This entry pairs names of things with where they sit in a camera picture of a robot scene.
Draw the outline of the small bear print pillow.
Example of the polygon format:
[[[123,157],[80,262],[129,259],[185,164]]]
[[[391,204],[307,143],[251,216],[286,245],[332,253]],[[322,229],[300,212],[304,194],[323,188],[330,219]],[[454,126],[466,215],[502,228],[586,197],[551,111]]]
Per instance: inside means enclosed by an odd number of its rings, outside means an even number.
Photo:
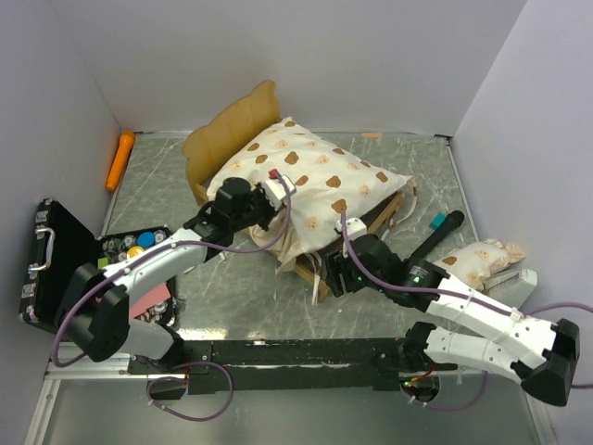
[[[487,239],[452,250],[444,258],[436,261],[435,265],[455,275],[465,285],[483,290],[487,278],[524,258],[524,251],[517,245]]]

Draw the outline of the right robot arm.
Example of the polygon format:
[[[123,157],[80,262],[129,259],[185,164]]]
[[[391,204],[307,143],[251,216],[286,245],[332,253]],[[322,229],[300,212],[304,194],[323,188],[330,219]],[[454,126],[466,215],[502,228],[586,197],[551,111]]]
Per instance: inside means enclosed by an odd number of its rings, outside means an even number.
[[[565,406],[580,356],[578,325],[524,315],[426,261],[442,239],[431,234],[405,260],[377,235],[348,239],[326,260],[327,286],[337,297],[373,288],[399,306],[471,330],[464,335],[416,323],[405,336],[404,356],[411,367],[469,366],[504,376],[548,405]]]

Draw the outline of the bear print bed mattress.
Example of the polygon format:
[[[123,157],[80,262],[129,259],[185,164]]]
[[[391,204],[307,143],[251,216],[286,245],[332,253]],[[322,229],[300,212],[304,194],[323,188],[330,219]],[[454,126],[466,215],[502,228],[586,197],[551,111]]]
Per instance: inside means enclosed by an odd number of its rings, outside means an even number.
[[[291,272],[299,256],[314,256],[334,242],[343,211],[360,218],[397,191],[415,186],[412,176],[374,166],[286,118],[247,138],[210,181],[208,198],[230,177],[256,185],[272,169],[297,190],[287,232],[270,248],[280,262],[277,273]]]

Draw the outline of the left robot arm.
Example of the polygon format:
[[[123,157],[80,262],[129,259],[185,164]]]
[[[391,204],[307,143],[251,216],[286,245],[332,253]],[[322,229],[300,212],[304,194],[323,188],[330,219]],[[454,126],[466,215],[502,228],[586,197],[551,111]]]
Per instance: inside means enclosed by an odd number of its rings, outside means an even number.
[[[254,225],[268,229],[281,210],[289,211],[294,184],[276,170],[269,176],[256,185],[228,178],[214,199],[164,241],[102,269],[91,263],[77,268],[55,318],[53,364],[65,366],[58,350],[66,338],[94,362],[122,352],[149,359],[163,373],[180,368],[190,357],[183,339],[167,326],[135,319],[130,309],[179,273],[222,251],[234,252],[236,233]]]

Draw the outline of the wooden pet bed frame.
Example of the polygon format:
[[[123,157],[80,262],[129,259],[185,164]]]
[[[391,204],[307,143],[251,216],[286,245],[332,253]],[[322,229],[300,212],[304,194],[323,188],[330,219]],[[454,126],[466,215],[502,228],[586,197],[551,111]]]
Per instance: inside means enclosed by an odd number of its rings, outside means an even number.
[[[196,129],[186,138],[183,146],[186,177],[198,203],[211,200],[207,195],[210,181],[221,167],[242,149],[248,137],[286,119],[280,114],[280,103],[275,89],[276,84],[272,80],[259,83],[249,95],[232,103],[210,124]],[[400,222],[395,214],[404,200],[404,193],[414,188],[415,186],[404,187],[360,217],[367,224],[369,232],[373,233],[380,227],[395,227]],[[287,232],[290,215],[291,210],[282,211],[271,223],[268,231],[254,226],[249,228],[249,235],[257,245],[268,245],[271,248]],[[312,284],[315,298],[323,298],[327,293],[327,285],[322,277],[322,252],[325,248],[314,256],[299,256],[291,271]]]

